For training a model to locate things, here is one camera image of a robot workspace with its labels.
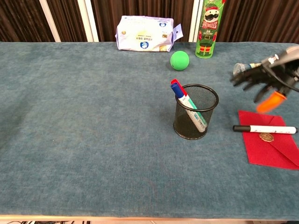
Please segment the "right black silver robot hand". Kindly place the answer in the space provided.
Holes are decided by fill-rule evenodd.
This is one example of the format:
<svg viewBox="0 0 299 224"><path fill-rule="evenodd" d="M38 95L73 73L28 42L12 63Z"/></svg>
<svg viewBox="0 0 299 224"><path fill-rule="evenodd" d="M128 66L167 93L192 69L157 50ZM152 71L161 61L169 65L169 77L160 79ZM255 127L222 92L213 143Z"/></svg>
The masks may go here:
<svg viewBox="0 0 299 224"><path fill-rule="evenodd" d="M244 91L257 84L265 86L257 93L254 102L258 113L267 113L279 107L287 99L290 91L298 92L299 46L294 45L274 54L258 65L235 73L231 79L233 86L247 83Z"/></svg>

